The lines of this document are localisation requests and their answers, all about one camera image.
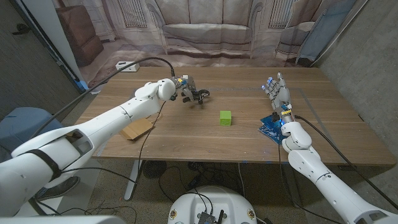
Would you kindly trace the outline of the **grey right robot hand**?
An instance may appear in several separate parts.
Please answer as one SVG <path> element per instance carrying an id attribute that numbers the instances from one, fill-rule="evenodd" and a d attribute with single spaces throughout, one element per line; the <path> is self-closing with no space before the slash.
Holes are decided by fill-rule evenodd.
<path id="1" fill-rule="evenodd" d="M 269 77 L 266 84 L 262 85 L 261 88 L 269 97 L 272 109 L 281 121 L 284 124 L 294 121 L 290 93 L 282 73 L 277 73 L 277 79 Z"/>

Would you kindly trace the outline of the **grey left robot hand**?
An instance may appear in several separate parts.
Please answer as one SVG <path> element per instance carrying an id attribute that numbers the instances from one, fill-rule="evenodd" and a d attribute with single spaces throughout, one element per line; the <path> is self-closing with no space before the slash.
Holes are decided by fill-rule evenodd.
<path id="1" fill-rule="evenodd" d="M 181 90 L 181 96 L 183 102 L 198 101 L 201 105 L 203 103 L 203 97 L 201 92 L 196 89 L 195 82 L 192 76 L 182 75 L 174 77 L 173 79 L 176 89 Z"/>

